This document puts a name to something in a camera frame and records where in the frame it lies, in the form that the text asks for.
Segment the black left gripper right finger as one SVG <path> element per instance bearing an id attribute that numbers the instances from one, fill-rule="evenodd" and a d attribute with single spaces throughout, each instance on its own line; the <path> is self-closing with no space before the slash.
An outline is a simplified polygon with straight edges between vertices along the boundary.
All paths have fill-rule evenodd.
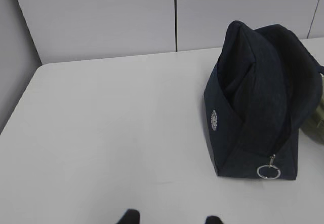
<path id="1" fill-rule="evenodd" d="M 218 216 L 210 215 L 206 218 L 205 224 L 224 224 L 224 222 Z"/>

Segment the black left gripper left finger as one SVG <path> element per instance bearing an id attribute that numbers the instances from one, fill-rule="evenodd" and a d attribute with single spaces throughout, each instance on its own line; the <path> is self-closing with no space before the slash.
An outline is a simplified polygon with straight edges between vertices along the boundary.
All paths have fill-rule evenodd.
<path id="1" fill-rule="evenodd" d="M 127 209 L 117 224 L 139 224 L 140 212 L 136 209 Z"/>

